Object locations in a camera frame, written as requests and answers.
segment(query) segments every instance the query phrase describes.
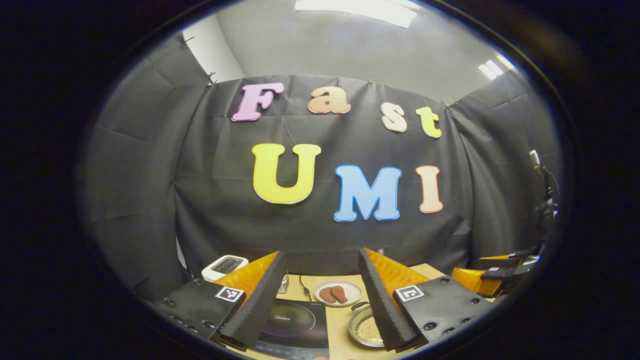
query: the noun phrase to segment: black cooktop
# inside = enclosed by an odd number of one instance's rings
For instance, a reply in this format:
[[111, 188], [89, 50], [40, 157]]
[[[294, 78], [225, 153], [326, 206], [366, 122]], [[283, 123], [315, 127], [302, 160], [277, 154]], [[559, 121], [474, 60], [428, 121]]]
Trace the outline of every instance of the black cooktop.
[[276, 299], [254, 350], [295, 360], [329, 357], [325, 304]]

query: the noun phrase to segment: table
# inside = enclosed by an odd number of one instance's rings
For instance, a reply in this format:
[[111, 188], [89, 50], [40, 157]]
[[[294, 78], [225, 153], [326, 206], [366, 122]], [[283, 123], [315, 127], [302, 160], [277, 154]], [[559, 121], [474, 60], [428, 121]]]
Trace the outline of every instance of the table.
[[[411, 266], [416, 272], [428, 277], [429, 279], [435, 279], [440, 276], [444, 276], [442, 272], [439, 272], [432, 266], [427, 264], [420, 264]], [[317, 285], [325, 281], [344, 280], [350, 281], [362, 289], [362, 298], [358, 301], [369, 301], [367, 296], [367, 290], [362, 281], [360, 275], [345, 275], [345, 276], [307, 276], [302, 275], [302, 282], [311, 291], [311, 299], [317, 301], [314, 296], [314, 289]], [[289, 289], [284, 294], [278, 294], [278, 299], [285, 300], [302, 300], [308, 301], [308, 297], [300, 286], [300, 276], [289, 274]], [[360, 360], [360, 359], [392, 359], [405, 352], [412, 351], [413, 349], [405, 350], [404, 352], [397, 353], [395, 350], [389, 352], [384, 348], [367, 348], [351, 338], [349, 335], [349, 320], [353, 316], [354, 312], [351, 311], [351, 306], [333, 307], [326, 306], [326, 322], [329, 334], [329, 354], [331, 360]], [[258, 360], [272, 360], [280, 359], [279, 357], [270, 356], [257, 352], [252, 349], [247, 349], [246, 352], [241, 352], [233, 348], [229, 348], [242, 355], [251, 357]]]

